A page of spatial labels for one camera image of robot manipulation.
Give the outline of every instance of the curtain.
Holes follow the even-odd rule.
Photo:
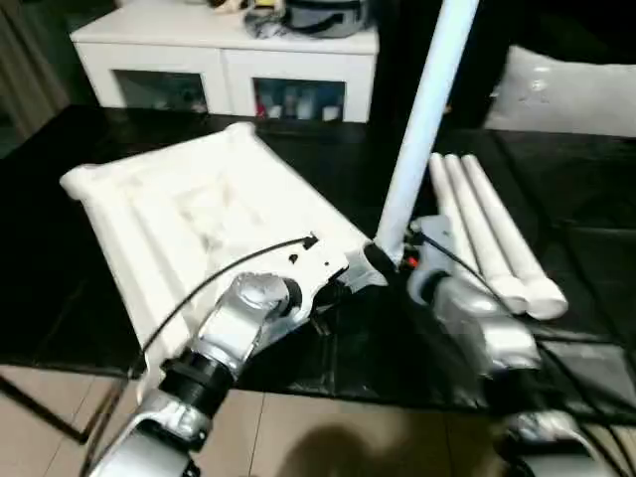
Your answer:
[[[0,0],[0,100],[23,139],[69,103],[30,31],[20,0]]]

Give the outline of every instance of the white cabinet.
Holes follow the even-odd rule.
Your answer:
[[[375,57],[223,51],[235,114],[300,119],[369,117]]]
[[[242,14],[137,0],[72,34],[99,103],[365,122],[375,30],[349,38],[252,38]]]
[[[214,48],[76,43],[99,104],[232,114]]]

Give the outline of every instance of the cabinet door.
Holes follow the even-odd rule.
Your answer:
[[[77,43],[99,104],[232,113],[217,49]]]
[[[235,114],[366,122],[375,57],[223,50]]]

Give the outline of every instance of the black joint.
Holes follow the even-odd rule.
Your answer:
[[[545,409],[540,370],[502,370],[485,378],[484,394],[495,415],[513,415],[519,412]]]
[[[391,259],[374,243],[365,246],[365,257],[369,263],[387,280],[396,275],[396,266]]]
[[[201,477],[201,469],[191,460],[183,471],[182,477]]]
[[[191,350],[185,350],[176,360],[166,361],[162,369],[166,378],[159,389],[209,418],[217,413],[235,382],[225,365]]]

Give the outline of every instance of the white cylinder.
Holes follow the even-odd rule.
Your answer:
[[[546,276],[479,161],[468,155],[462,158],[462,163],[504,255],[515,275],[526,285],[528,314],[540,320],[561,316],[567,310],[567,300]]]
[[[479,0],[444,0],[439,11],[375,239],[394,263],[403,255],[404,233],[477,5]]]
[[[486,220],[470,183],[455,155],[444,159],[455,193],[459,212],[473,244],[481,272],[490,286],[515,313],[524,313],[528,307],[524,284],[510,271],[506,258]]]
[[[462,221],[459,209],[457,208],[455,193],[450,185],[450,179],[448,178],[442,156],[437,153],[431,154],[429,167],[430,178],[435,191],[435,197],[437,198],[439,213],[442,216],[446,216],[450,222],[450,230],[453,235],[454,244],[453,251],[473,270],[479,271],[477,261],[475,260],[475,254],[473,253],[470,240],[468,239],[466,229],[464,228],[464,222]],[[461,277],[480,289],[483,289],[483,285],[479,282],[479,280],[468,272],[462,265],[455,263],[454,269],[456,276]]]

